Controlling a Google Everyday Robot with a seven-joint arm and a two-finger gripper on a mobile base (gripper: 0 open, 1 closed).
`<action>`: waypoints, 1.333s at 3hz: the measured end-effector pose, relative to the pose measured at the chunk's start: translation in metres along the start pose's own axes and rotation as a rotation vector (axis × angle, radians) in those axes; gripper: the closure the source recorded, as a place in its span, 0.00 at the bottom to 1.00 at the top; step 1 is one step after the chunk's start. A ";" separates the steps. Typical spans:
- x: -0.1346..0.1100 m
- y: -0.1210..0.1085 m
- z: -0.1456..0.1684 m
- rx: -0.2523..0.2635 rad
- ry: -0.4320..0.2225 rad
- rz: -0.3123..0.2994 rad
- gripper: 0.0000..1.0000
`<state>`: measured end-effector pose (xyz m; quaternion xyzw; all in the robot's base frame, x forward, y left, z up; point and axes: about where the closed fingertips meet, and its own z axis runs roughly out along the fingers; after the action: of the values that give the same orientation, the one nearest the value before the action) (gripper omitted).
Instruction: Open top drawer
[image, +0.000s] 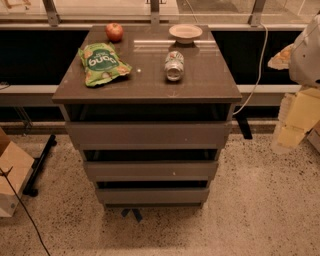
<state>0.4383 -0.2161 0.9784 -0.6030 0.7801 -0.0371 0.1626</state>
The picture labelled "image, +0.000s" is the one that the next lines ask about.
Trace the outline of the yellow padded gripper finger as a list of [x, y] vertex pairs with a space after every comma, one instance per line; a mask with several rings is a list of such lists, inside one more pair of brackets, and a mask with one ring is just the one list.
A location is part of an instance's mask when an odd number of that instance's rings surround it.
[[294, 150], [320, 121], [320, 90], [307, 88], [286, 93], [280, 104], [271, 149], [276, 154]]

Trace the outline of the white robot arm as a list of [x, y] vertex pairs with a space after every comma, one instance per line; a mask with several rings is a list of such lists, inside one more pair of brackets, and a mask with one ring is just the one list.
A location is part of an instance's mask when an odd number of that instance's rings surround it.
[[271, 148], [285, 154], [295, 149], [320, 121], [320, 15], [301, 34], [272, 57], [268, 66], [289, 70], [289, 77], [301, 88], [286, 93], [281, 101]]

